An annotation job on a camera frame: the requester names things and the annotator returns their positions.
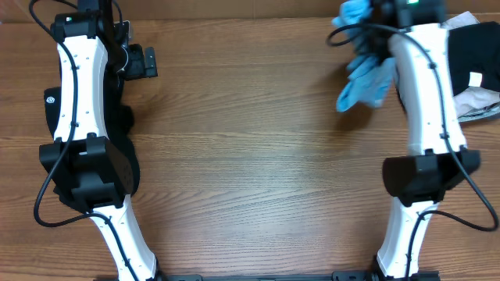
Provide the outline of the light blue printed t-shirt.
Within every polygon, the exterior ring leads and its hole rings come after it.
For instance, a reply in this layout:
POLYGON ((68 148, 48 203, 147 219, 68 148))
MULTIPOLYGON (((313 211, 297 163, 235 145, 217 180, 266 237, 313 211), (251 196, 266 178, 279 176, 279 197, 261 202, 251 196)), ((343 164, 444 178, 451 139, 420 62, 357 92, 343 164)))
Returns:
MULTIPOLYGON (((370 17, 369 0, 349 0, 341 4, 339 16, 332 20, 336 27, 361 23, 370 17)), ((395 78, 396 61, 382 59, 370 49, 368 33, 361 29, 346 30, 352 41, 355 58, 348 64, 348 83, 340 93, 336 109, 346 112, 361 102, 372 108, 382 106, 395 78)))

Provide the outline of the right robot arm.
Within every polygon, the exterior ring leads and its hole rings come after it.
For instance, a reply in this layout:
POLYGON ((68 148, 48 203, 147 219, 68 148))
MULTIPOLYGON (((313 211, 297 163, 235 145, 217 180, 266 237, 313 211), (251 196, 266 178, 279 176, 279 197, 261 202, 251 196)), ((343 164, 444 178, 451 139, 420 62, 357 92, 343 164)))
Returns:
POLYGON ((442 1, 372 1, 363 20, 377 55, 393 58, 408 120, 408 154, 386 158, 382 177, 392 196, 384 242, 368 280, 438 280, 418 260, 427 226, 445 193, 480 166, 467 147, 453 105, 448 31, 442 1))

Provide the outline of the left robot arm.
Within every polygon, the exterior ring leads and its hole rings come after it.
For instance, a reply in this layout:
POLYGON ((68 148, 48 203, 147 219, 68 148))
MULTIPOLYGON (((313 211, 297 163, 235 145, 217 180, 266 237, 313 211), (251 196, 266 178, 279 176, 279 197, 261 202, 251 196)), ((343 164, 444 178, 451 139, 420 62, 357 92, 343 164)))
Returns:
POLYGON ((39 159, 59 200, 102 234, 121 280, 162 280, 132 207, 140 168, 128 134, 134 115, 124 84, 157 76, 153 48, 131 40, 113 0, 79 0, 46 27, 57 44, 61 84, 45 91, 53 141, 39 159))

